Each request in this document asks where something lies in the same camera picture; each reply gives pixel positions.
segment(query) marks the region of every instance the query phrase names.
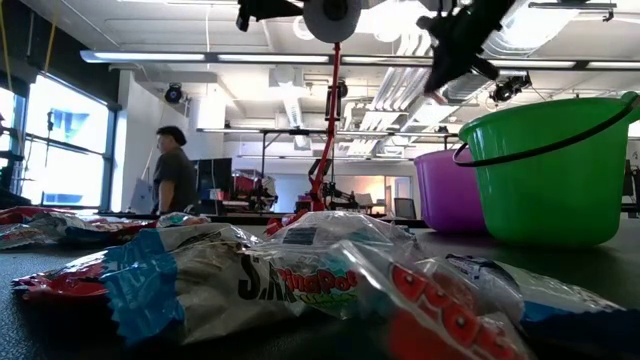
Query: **green bucket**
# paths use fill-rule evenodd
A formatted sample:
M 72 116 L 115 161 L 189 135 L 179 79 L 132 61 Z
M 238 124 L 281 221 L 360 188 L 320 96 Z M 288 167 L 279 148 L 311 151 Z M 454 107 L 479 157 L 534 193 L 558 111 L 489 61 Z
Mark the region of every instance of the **green bucket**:
M 460 129 L 489 232 L 511 244 L 591 246 L 620 224 L 628 127 L 640 97 L 548 101 Z

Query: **man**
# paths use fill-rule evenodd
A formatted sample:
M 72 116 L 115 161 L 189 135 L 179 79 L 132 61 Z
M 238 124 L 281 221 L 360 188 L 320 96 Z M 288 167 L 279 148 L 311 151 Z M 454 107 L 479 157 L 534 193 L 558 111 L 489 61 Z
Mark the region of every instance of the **man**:
M 161 155 L 153 174 L 153 212 L 165 214 L 196 206 L 196 171 L 182 151 L 187 143 L 184 133 L 176 126 L 165 126 L 156 134 Z

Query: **bucket handle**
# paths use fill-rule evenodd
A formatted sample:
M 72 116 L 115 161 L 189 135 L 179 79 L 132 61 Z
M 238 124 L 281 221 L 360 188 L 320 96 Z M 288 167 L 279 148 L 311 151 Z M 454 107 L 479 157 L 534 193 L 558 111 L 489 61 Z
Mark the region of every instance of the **bucket handle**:
M 620 110 L 618 113 L 610 117 L 607 121 L 601 122 L 600 124 L 592 127 L 591 129 L 585 130 L 579 134 L 573 135 L 564 140 L 560 140 L 558 142 L 545 145 L 536 149 L 525 150 L 515 154 L 498 156 L 493 159 L 483 159 L 483 160 L 476 160 L 471 162 L 458 161 L 458 156 L 469 145 L 468 143 L 465 142 L 453 154 L 453 162 L 456 163 L 456 165 L 461 167 L 482 167 L 482 166 L 504 164 L 512 161 L 527 159 L 530 157 L 550 153 L 552 151 L 560 150 L 567 146 L 577 144 L 580 141 L 586 140 L 594 135 L 597 135 L 603 132 L 604 130 L 610 128 L 611 126 L 617 124 L 619 121 L 627 117 L 627 115 L 629 115 L 637 107 L 640 107 L 640 96 L 638 94 L 635 94 L 633 98 L 629 101 L 629 103 L 624 107 L 624 109 Z

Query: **chair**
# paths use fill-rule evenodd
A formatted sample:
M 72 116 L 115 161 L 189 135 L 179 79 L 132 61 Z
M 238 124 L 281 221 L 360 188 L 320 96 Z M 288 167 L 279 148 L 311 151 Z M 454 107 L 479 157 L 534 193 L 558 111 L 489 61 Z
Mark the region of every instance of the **chair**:
M 396 209 L 396 217 L 409 220 L 416 220 L 418 218 L 413 199 L 395 198 L 393 199 L 393 204 Z

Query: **black table surface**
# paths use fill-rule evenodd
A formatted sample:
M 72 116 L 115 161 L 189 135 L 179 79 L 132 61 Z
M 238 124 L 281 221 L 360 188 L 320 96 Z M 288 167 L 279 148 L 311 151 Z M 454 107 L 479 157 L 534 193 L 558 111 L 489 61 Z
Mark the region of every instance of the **black table surface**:
M 434 255 L 483 256 L 583 286 L 622 306 L 640 308 L 640 220 L 623 220 L 618 235 L 590 249 L 498 246 L 482 237 L 419 230 Z M 0 252 L 0 359 L 385 359 L 377 320 L 339 321 L 323 314 L 175 348 L 154 342 L 126 349 L 104 304 L 27 304 L 11 279 L 57 268 L 99 249 L 28 248 Z

